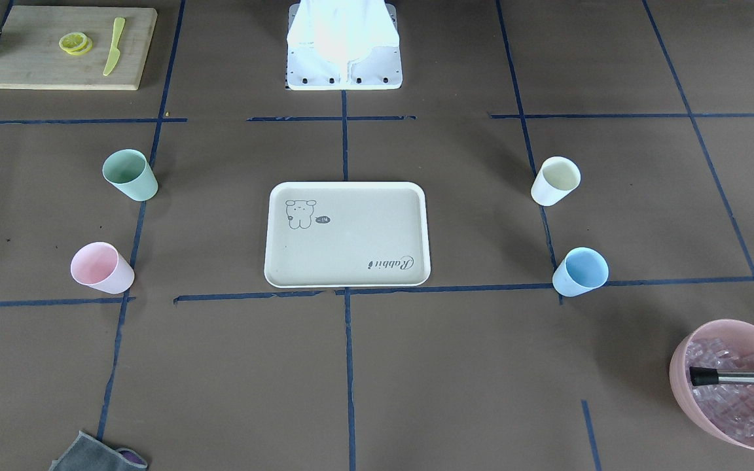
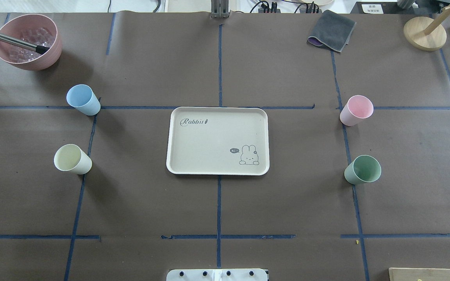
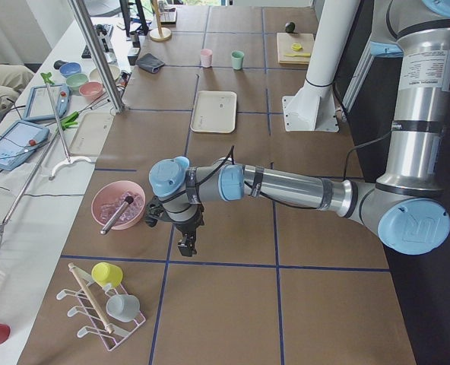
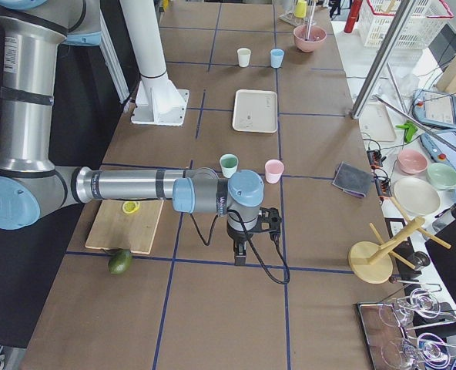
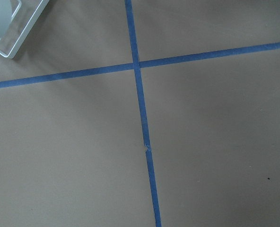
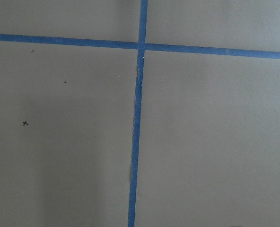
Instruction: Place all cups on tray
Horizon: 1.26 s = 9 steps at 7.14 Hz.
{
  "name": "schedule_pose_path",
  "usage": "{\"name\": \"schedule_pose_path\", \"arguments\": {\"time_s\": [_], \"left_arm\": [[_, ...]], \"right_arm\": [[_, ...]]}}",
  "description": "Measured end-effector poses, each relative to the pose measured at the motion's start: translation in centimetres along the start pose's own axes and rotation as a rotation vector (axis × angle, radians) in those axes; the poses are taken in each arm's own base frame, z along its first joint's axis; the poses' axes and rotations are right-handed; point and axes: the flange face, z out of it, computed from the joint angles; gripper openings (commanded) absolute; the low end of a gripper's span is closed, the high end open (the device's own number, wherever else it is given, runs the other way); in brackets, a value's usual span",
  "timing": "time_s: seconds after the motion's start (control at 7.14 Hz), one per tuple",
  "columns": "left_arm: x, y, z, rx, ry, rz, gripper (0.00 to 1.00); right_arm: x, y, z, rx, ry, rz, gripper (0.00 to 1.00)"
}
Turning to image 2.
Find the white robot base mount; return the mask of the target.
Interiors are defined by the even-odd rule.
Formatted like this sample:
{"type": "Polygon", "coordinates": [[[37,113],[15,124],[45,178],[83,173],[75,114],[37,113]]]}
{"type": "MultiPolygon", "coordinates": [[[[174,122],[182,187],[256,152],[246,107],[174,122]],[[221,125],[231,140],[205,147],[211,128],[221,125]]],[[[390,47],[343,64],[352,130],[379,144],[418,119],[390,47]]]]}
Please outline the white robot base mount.
{"type": "Polygon", "coordinates": [[[167,281],[268,281],[268,271],[246,269],[187,269],[170,270],[167,281]]]}

